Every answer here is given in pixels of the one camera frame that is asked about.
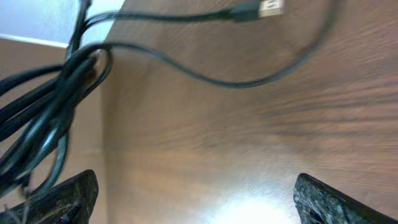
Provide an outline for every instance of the black plastic object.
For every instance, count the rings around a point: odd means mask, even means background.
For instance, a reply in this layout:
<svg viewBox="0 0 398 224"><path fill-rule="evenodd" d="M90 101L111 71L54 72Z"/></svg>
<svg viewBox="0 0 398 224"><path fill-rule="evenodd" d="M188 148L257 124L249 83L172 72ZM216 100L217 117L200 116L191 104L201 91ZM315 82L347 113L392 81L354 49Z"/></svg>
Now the black plastic object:
<svg viewBox="0 0 398 224"><path fill-rule="evenodd" d="M29 199L26 224L87 224L98 196L94 171L86 170L51 188L45 195ZM0 213L0 223L23 220L25 204Z"/></svg>
<svg viewBox="0 0 398 224"><path fill-rule="evenodd" d="M398 224L308 174L297 178L294 203L303 224Z"/></svg>

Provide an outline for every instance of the black cord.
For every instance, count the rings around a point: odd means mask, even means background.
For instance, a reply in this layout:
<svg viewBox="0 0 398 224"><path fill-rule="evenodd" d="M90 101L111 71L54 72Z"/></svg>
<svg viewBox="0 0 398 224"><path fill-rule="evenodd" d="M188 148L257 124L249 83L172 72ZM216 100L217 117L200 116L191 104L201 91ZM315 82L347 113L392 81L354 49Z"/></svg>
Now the black cord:
<svg viewBox="0 0 398 224"><path fill-rule="evenodd" d="M101 84L110 73L113 65L111 51L114 48L127 48L140 51L169 64L186 75L214 85L227 88L260 86L281 79L308 61L329 36L342 1L330 0L330 8L318 37L290 65L274 74L257 80L226 82L194 72L165 54L139 44L105 42L80 48L80 40L87 29L99 22L108 20L132 19L157 22L203 22L228 19L241 20L242 18L243 20L247 20L247 18L253 17L253 12L256 13L256 10L258 13L258 8L256 8L258 6L236 6L231 9L193 16L160 16L140 12L108 12L85 20L90 2L88 0L81 0L75 31L68 46L67 61L63 65L36 68L0 81L0 96L2 96L9 90L33 78L59 72L56 78L26 93L0 110L0 141L5 140L26 125L20 137L0 158L0 198L18 185L27 186L30 180L30 173L55 149L57 149L57 156L49 176L39 188L30 192L30 195L33 197L41 196L57 181L63 169L68 151L69 129L73 121L75 107ZM96 63L93 53L97 50L104 50L107 62L102 73L95 81L91 82L94 73L93 67Z"/></svg>

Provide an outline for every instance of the wooden desk surface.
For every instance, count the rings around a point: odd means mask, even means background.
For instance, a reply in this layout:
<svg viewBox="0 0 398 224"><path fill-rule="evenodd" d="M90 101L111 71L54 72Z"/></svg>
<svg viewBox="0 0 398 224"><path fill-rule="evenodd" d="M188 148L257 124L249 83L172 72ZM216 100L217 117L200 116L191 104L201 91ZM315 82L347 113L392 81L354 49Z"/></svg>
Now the wooden desk surface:
<svg viewBox="0 0 398 224"><path fill-rule="evenodd" d="M115 23L108 40L159 49L225 80L270 74L314 37L327 0L246 24ZM229 0L136 0L194 13ZM116 51L104 85L109 223L299 223L301 172L398 219L398 2L347 0L331 39L289 77L231 90Z"/></svg>

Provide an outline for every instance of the brown wooden surface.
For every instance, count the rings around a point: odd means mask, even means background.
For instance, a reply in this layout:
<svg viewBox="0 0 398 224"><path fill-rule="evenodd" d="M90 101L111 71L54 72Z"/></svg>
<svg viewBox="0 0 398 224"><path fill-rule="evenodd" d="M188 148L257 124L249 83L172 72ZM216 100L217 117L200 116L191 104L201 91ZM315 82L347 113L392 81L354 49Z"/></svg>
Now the brown wooden surface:
<svg viewBox="0 0 398 224"><path fill-rule="evenodd" d="M247 24L122 21L108 40L248 80L291 61L327 2L287 1L282 17ZM126 0L123 8L194 13L231 4ZM396 0L347 0L309 63L250 90L118 50L103 92L109 223L299 223L292 190L301 172L398 218L397 11Z"/></svg>

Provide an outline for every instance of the black cable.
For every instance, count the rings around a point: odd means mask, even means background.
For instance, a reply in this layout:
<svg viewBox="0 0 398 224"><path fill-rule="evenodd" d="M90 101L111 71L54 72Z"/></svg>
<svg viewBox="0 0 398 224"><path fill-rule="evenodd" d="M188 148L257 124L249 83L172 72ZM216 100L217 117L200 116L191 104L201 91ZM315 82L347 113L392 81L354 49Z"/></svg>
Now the black cable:
<svg viewBox="0 0 398 224"><path fill-rule="evenodd" d="M236 21L253 20L253 18L258 18L259 4L244 4L231 9L192 16L161 16L141 12L107 12L86 20L86 12L90 2L89 0L81 0L75 31L67 50L67 61L63 65L36 68L0 81L0 96L2 96L9 90L33 78L59 72L58 76L53 80L28 92L0 110L0 141L8 138L26 125L20 137L0 158L0 197L6 195L18 185L27 186L31 172L55 149L57 149L57 156L49 176L39 188L33 190L30 194L33 197L39 197L57 181L68 151L69 129L73 121L75 107L100 85L110 73L113 65L111 51L114 48L137 50L169 64L186 75L213 85L227 88L255 87L279 80L308 61L329 36L342 1L330 0L325 23L321 27L318 37L290 65L274 74L257 80L226 82L194 72L165 54L139 44L106 42L80 48L80 40L87 29L97 23L108 20L129 19L182 23L228 19ZM96 63L93 53L97 50L104 50L107 62L104 70L92 82L92 74L95 72L93 67Z"/></svg>

